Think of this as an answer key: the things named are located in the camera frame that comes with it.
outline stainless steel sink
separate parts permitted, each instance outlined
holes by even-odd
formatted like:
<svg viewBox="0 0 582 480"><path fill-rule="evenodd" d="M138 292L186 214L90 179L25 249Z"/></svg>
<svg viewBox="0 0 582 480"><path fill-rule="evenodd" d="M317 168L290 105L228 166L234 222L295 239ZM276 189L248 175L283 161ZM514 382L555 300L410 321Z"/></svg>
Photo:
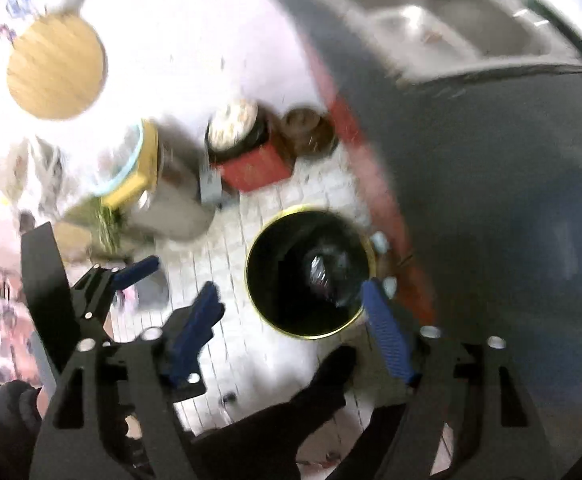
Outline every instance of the stainless steel sink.
<svg viewBox="0 0 582 480"><path fill-rule="evenodd" d="M517 0L322 0L402 76L429 79L497 66L582 59Z"/></svg>

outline yellow plastic container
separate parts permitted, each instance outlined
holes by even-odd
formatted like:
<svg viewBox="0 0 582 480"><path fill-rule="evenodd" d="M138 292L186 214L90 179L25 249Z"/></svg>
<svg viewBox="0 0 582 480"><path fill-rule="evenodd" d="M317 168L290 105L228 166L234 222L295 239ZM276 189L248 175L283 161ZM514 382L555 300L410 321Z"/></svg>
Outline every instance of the yellow plastic container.
<svg viewBox="0 0 582 480"><path fill-rule="evenodd" d="M144 136L135 167L118 188L102 197L102 204L119 209L138 198L145 190L153 191L158 177L158 129L151 121L142 120Z"/></svg>

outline tiled floor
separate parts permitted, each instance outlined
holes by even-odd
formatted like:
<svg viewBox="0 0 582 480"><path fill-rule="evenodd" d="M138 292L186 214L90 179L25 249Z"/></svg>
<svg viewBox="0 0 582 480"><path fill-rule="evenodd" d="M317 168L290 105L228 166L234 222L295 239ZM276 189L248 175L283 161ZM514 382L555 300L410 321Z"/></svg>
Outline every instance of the tiled floor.
<svg viewBox="0 0 582 480"><path fill-rule="evenodd" d="M404 386L386 374L364 320L329 338L296 340L263 323L250 303L244 287L247 248L268 219L300 203L328 207L362 229L371 227L369 211L359 198L342 147L325 160L299 161L289 181L243 195L239 207L219 212L205 237L185 245L161 245L157 252L169 278L170 304L162 312L114 313L113 330L120 341L133 339L145 328L161 326L174 308L191 304L207 280L217 284L226 314L199 356L207 394L176 406L183 426L195 434L226 425L219 408L223 395L237 394L230 415L233 420L243 418L287 400L308 383L330 350L344 341L354 344L359 366L346 407L299 451L299 458L316 462L324 460L329 451L346 455L369 423L373 407L404 399ZM443 456L442 463L446 462L448 457ZM327 474L319 468L303 471L304 478Z"/></svg>

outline foot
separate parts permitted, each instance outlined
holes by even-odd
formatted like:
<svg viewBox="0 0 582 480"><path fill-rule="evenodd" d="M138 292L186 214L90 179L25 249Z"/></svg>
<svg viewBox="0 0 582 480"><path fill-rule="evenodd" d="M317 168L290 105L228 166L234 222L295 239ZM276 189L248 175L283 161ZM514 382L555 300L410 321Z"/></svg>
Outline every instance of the foot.
<svg viewBox="0 0 582 480"><path fill-rule="evenodd" d="M344 389L357 363L353 346L342 345L326 356L311 379L311 386L335 386Z"/></svg>

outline red container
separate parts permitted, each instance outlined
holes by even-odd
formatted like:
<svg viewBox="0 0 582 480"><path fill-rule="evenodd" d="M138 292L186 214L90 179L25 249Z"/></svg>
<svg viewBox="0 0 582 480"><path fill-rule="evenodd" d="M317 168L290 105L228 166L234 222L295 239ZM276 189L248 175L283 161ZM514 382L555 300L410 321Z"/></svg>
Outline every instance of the red container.
<svg viewBox="0 0 582 480"><path fill-rule="evenodd" d="M212 164L220 171L222 179L240 192L254 191L285 180L293 174L295 157L277 132L277 118L267 117L269 139L250 152Z"/></svg>

